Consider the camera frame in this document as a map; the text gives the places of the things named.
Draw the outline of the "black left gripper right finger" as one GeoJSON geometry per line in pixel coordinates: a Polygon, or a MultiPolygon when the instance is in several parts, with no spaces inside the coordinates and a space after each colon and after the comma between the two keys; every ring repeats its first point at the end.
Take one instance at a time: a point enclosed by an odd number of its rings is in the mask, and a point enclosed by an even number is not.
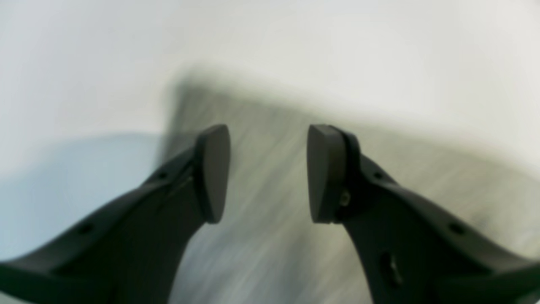
{"type": "Polygon", "coordinates": [[[375,304],[538,304],[539,262],[498,246],[364,156],[331,125],[307,136],[310,214],[347,231],[375,304]]]}

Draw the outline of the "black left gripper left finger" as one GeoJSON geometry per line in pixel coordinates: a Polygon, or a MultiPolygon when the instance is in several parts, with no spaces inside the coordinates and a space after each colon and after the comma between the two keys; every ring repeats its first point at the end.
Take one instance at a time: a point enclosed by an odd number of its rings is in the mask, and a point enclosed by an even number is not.
{"type": "Polygon", "coordinates": [[[1,292],[31,304],[166,304],[190,239],[224,213],[227,125],[208,127],[141,186],[48,244],[1,263],[1,292]]]}

